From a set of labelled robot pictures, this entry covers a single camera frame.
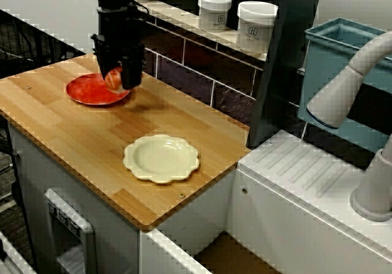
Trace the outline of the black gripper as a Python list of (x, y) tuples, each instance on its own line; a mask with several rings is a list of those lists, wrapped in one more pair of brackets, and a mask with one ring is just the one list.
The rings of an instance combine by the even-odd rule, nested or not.
[(93, 52), (97, 57), (103, 79), (114, 68), (121, 65), (121, 80), (124, 89), (132, 89), (141, 83), (144, 45), (141, 44), (141, 24), (144, 13), (137, 4), (128, 4), (116, 9), (99, 7), (99, 33), (93, 34)]

